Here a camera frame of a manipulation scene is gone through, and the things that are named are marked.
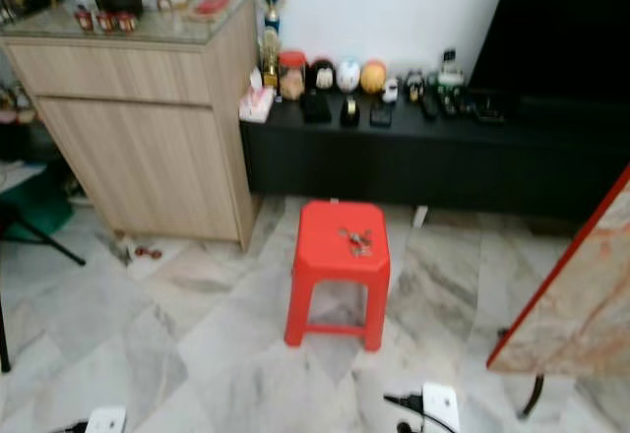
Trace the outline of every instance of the power socket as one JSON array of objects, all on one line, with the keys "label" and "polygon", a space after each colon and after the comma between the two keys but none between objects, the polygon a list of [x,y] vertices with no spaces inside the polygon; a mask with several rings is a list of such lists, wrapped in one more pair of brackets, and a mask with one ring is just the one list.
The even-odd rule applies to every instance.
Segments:
[{"label": "power socket", "polygon": [[[460,432],[460,415],[455,391],[447,386],[430,382],[422,386],[424,413],[443,421],[454,431]],[[425,420],[423,433],[444,433],[444,429],[432,420]]]},{"label": "power socket", "polygon": [[127,410],[123,406],[104,406],[90,415],[86,433],[124,433]]}]

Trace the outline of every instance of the black tv console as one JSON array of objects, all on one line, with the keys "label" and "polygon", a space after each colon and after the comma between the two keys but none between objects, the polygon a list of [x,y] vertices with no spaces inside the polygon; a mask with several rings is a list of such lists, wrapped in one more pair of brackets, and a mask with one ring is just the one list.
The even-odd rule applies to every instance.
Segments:
[{"label": "black tv console", "polygon": [[630,161],[628,128],[471,117],[430,120],[399,99],[390,128],[369,124],[378,97],[356,96],[356,128],[304,123],[298,102],[264,124],[241,122],[249,186],[259,194],[404,203],[539,217],[586,218]]}]

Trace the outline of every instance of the red plastic stool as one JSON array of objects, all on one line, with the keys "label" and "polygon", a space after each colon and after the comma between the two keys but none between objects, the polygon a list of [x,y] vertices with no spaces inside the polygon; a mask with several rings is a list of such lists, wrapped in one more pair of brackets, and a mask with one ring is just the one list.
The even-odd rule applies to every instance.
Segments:
[{"label": "red plastic stool", "polygon": [[[313,288],[324,280],[367,285],[364,327],[308,324]],[[383,212],[369,204],[309,203],[299,220],[284,341],[300,346],[306,332],[351,335],[363,337],[365,349],[378,350],[389,283],[390,253]]]}]

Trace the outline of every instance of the marble floor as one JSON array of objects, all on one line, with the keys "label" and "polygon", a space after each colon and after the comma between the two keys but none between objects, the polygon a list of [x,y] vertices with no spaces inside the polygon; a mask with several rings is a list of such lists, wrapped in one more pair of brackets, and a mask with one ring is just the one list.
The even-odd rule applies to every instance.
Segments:
[{"label": "marble floor", "polygon": [[[549,379],[528,422],[533,379],[485,369],[569,243],[510,216],[385,206],[392,281],[383,347],[308,336],[284,345],[299,198],[269,198],[246,253],[230,243],[156,240],[159,261],[123,265],[94,212],[57,237],[84,268],[45,247],[0,246],[13,371],[0,378],[0,433],[45,433],[100,405],[127,407],[127,432],[396,431],[384,393],[426,381],[455,388],[463,433],[630,431],[630,382]],[[311,318],[360,322],[362,293],[317,287]]]}]

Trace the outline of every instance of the wooden cabinet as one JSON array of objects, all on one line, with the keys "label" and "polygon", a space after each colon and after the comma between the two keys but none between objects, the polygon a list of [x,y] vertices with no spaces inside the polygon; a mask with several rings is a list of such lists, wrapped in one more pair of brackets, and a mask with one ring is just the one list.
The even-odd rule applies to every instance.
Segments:
[{"label": "wooden cabinet", "polygon": [[211,110],[51,98],[39,104],[112,227],[238,239]]},{"label": "wooden cabinet", "polygon": [[3,32],[16,73],[115,231],[239,241],[256,216],[238,100],[256,65],[254,0],[173,29],[146,13],[131,35],[83,34],[68,9]]}]

